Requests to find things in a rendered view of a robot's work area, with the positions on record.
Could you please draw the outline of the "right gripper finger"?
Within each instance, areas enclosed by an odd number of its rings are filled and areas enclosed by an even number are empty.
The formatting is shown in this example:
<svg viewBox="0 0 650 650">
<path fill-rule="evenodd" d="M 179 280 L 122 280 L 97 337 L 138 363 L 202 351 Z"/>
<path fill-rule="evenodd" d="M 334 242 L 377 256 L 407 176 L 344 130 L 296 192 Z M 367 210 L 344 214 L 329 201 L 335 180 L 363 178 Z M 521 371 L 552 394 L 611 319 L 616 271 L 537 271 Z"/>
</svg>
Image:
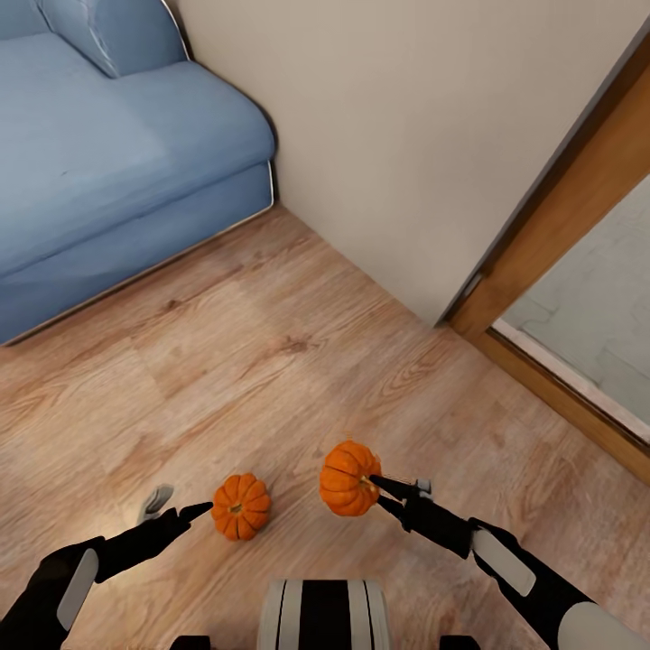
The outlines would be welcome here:
<svg viewBox="0 0 650 650">
<path fill-rule="evenodd" d="M 404 522 L 403 518 L 403 507 L 404 507 L 404 502 L 401 500 L 393 500 L 389 499 L 388 497 L 383 497 L 381 496 L 379 498 L 379 501 L 376 503 L 377 505 L 383 506 L 389 512 L 396 517 L 396 519 L 399 519 L 400 521 Z"/>
<path fill-rule="evenodd" d="M 389 492 L 395 500 L 403 501 L 407 498 L 409 492 L 411 491 L 411 486 L 405 485 L 405 483 L 400 483 L 399 481 L 393 481 L 389 478 L 378 477 L 376 474 L 370 476 L 371 480 L 374 481 L 380 488 Z"/>
</svg>

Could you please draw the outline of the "pumpkin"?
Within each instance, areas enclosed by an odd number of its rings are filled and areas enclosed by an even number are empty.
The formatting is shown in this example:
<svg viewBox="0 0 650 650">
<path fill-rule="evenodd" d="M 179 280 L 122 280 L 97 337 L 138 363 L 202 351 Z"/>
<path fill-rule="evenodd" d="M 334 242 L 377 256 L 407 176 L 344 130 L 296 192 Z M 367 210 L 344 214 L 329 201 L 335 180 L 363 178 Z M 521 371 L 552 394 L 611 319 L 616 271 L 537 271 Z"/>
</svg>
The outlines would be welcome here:
<svg viewBox="0 0 650 650">
<path fill-rule="evenodd" d="M 215 527 L 229 541 L 251 541 L 266 525 L 270 497 L 254 474 L 233 475 L 218 488 L 210 509 Z"/>
<path fill-rule="evenodd" d="M 383 477 L 378 458 L 365 443 L 345 440 L 326 456 L 320 473 L 322 500 L 342 517 L 361 517 L 379 501 L 380 486 L 371 480 Z"/>
</svg>

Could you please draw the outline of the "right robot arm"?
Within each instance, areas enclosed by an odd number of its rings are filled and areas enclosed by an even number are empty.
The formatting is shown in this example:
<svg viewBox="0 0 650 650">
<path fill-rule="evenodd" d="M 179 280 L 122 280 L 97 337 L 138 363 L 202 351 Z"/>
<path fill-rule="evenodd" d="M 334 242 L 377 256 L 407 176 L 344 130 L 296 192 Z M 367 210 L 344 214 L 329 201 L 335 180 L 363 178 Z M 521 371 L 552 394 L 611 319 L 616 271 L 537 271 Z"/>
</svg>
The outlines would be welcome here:
<svg viewBox="0 0 650 650">
<path fill-rule="evenodd" d="M 370 476 L 395 500 L 381 496 L 383 506 L 416 532 L 467 560 L 495 578 L 501 593 L 552 650 L 650 650 L 647 642 L 602 606 L 577 590 L 526 550 L 507 530 L 483 520 L 462 520 L 437 505 L 432 478 L 416 487 Z M 403 502 L 404 501 L 404 502 Z"/>
</svg>

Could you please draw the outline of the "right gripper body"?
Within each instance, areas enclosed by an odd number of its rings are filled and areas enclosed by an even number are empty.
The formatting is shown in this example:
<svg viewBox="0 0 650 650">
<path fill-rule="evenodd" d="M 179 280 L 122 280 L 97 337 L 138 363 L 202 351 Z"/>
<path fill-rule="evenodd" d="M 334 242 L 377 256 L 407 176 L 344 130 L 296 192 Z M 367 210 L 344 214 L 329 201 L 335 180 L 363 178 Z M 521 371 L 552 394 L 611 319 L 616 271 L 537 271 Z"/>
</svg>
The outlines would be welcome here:
<svg viewBox="0 0 650 650">
<path fill-rule="evenodd" d="M 421 497 L 417 486 L 411 486 L 411 491 L 404 499 L 403 518 L 404 532 L 416 532 L 441 547 L 446 545 L 448 527 L 453 527 L 451 522 L 448 524 L 450 510 Z"/>
</svg>

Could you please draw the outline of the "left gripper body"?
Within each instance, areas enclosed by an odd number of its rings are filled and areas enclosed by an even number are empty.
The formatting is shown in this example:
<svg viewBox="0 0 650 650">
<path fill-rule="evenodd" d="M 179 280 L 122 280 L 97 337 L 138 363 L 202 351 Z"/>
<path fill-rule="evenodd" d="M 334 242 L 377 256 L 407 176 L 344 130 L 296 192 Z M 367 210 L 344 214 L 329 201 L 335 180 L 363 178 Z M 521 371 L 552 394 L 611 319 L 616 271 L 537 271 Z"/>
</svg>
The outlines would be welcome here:
<svg viewBox="0 0 650 650">
<path fill-rule="evenodd" d="M 126 530 L 130 542 L 130 560 L 126 567 L 154 559 L 181 534 L 180 519 L 176 508 L 165 510 L 159 519 Z"/>
</svg>

